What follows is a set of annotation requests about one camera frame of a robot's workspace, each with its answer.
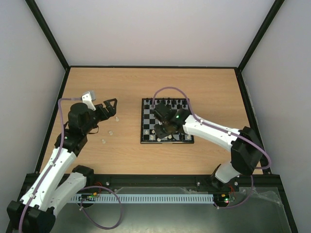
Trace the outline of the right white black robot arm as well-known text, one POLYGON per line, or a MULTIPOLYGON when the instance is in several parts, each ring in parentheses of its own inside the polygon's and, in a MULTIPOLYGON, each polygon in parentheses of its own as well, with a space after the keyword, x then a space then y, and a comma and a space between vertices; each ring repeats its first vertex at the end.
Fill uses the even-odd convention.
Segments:
POLYGON ((263 156, 259 139, 249 127, 228 128, 204 120, 189 109, 170 109, 163 103, 155 105, 152 114, 159 121, 154 126, 158 138, 184 133, 205 139, 231 153, 231 160, 218 165, 208 179, 208 184, 217 190, 223 190, 235 177, 252 175, 263 156))

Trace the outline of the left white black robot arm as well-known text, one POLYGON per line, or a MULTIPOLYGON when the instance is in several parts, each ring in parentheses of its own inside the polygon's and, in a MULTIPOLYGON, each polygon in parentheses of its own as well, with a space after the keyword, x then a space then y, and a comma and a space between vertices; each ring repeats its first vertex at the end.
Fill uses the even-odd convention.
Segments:
POLYGON ((94 105, 83 97, 70 107, 49 162, 20 200, 7 207, 13 229, 20 233, 49 233, 68 201, 93 183, 94 170, 86 166, 77 166, 64 182, 61 179, 87 143, 87 135, 99 122, 113 117, 116 110, 117 99, 94 105))

